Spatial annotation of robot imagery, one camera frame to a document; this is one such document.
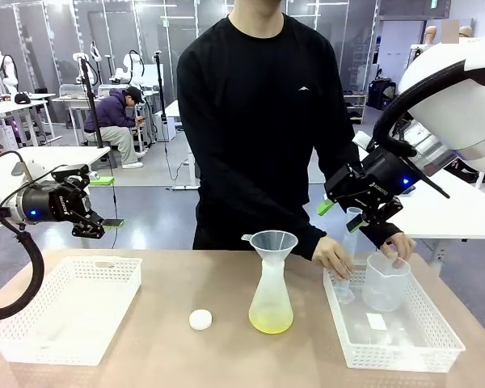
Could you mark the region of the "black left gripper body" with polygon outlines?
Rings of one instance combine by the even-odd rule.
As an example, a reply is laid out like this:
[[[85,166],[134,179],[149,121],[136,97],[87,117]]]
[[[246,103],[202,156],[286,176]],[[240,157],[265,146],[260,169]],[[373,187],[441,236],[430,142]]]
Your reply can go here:
[[[91,207],[85,191],[87,182],[64,179],[44,181],[23,188],[18,193],[18,223],[73,223],[91,219]]]

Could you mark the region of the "person's right hand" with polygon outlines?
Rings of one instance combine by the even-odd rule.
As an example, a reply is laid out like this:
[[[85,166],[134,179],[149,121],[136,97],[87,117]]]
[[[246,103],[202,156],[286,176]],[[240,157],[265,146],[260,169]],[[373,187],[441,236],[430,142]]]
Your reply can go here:
[[[353,262],[350,255],[334,239],[321,237],[314,249],[312,261],[332,270],[341,280],[349,280]]]

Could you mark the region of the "person's left hand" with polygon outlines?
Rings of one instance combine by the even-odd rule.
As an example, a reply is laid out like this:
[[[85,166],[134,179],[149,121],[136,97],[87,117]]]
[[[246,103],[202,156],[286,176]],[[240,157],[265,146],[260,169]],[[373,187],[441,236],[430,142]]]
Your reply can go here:
[[[416,243],[403,232],[390,236],[380,247],[384,256],[393,261],[393,268],[401,268],[415,250]]]

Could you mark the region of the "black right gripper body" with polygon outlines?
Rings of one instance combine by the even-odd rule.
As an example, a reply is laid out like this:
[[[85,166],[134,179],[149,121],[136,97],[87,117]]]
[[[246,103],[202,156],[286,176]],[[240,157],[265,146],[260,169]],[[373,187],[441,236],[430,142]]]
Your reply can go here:
[[[361,201],[389,203],[419,181],[419,170],[407,159],[378,146],[361,165]]]

